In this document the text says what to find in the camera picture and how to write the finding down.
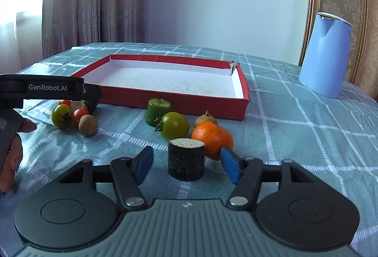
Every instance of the orange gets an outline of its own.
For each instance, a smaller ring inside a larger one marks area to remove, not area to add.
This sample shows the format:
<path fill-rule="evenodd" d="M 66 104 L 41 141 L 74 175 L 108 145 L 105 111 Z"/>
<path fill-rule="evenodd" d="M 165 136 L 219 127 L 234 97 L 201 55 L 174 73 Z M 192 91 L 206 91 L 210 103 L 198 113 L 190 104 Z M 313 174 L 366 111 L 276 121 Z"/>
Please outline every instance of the orange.
<path fill-rule="evenodd" d="M 220 160 L 220 149 L 223 146 L 234 147 L 232 135 L 224 128 L 212 122 L 203 122 L 194 128 L 192 139 L 205 143 L 205 155 L 212 160 Z"/>

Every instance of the tablecloth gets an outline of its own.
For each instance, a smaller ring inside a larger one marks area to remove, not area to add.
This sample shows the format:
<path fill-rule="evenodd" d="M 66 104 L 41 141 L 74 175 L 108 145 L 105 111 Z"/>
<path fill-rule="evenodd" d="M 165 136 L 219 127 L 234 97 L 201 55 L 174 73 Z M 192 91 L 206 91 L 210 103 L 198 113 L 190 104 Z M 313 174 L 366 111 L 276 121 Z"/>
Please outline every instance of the tablecloth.
<path fill-rule="evenodd" d="M 219 119 L 234 137 L 234 150 L 266 163 L 293 159 L 352 200 L 361 220 L 352 248 L 363 257 L 378 256 L 378 104 L 348 82 L 338 99 L 318 95 L 298 82 L 300 67 L 284 62 L 204 47 L 146 43 L 93 43 L 74 47 L 23 70 L 24 74 L 71 75 L 109 54 L 162 54 L 240 62 L 250 87 L 245 120 Z M 87 138 L 75 128 L 59 130 L 50 120 L 56 100 L 27 100 L 21 113 L 38 129 L 21 134 L 24 158 L 16 185 L 0 198 L 0 252 L 16 254 L 22 243 L 13 225 L 17 205 L 27 195 L 84 158 L 94 164 L 137 155 L 146 145 L 155 152 L 154 166 L 141 190 L 154 198 L 221 198 L 234 186 L 219 162 L 206 161 L 205 176 L 194 182 L 167 173 L 167 144 L 144 122 L 146 111 L 100 104 L 94 115 L 98 133 Z M 187 116 L 191 124 L 196 116 Z M 277 189 L 263 184 L 260 197 Z M 111 185 L 98 191 L 114 198 Z"/>

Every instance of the sheer curtain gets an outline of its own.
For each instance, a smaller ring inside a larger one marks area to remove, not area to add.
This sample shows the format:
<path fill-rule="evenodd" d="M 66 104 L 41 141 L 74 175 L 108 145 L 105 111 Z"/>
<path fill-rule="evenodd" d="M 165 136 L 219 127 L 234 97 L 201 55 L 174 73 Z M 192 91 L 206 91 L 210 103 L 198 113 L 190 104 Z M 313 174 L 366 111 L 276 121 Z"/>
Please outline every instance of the sheer curtain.
<path fill-rule="evenodd" d="M 42 59 L 42 0 L 0 0 L 0 74 Z"/>

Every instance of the cardboard tray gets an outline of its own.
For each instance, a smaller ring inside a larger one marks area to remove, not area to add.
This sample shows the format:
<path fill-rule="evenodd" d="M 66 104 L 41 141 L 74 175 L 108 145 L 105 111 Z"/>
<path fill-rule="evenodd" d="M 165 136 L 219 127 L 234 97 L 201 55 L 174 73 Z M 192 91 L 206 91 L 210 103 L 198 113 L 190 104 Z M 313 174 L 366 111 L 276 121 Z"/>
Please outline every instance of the cardboard tray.
<path fill-rule="evenodd" d="M 151 98 L 173 111 L 242 121 L 249 87 L 232 62 L 160 55 L 109 55 L 72 75 L 101 86 L 100 103 L 146 109 Z"/>

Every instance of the cherry tomato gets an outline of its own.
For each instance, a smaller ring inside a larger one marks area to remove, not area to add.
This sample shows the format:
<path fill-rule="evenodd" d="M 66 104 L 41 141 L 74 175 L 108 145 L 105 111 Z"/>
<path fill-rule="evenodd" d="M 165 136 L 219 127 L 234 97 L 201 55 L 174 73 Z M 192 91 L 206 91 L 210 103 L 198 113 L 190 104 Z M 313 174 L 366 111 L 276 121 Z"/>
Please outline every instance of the cherry tomato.
<path fill-rule="evenodd" d="M 190 125 L 185 116 L 177 112 L 168 112 L 161 118 L 156 130 L 166 140 L 184 138 L 188 135 Z"/>
<path fill-rule="evenodd" d="M 67 106 L 71 106 L 71 101 L 69 99 L 62 99 L 60 102 L 59 102 L 59 105 L 67 105 Z"/>
<path fill-rule="evenodd" d="M 89 111 L 87 108 L 81 107 L 79 109 L 76 109 L 73 113 L 72 121 L 76 126 L 79 126 L 79 122 L 82 116 L 89 114 Z"/>
<path fill-rule="evenodd" d="M 71 125 L 72 109 L 70 106 L 60 104 L 51 113 L 52 123 L 59 129 L 67 128 Z"/>

